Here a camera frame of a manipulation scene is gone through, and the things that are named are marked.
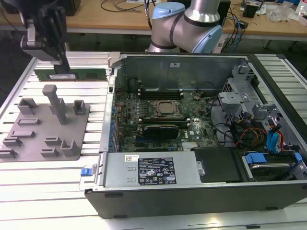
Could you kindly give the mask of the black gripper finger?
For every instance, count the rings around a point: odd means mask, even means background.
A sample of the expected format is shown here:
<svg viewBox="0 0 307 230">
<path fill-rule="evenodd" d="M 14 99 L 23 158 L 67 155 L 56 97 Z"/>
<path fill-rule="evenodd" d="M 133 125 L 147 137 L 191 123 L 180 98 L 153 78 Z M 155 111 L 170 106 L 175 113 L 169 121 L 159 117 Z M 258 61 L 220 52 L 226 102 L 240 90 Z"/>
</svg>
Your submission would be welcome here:
<svg viewBox="0 0 307 230">
<path fill-rule="evenodd" d="M 58 58 L 58 64 L 54 64 L 56 74 L 69 74 L 70 66 L 66 57 L 65 43 L 59 45 Z"/>
</svg>

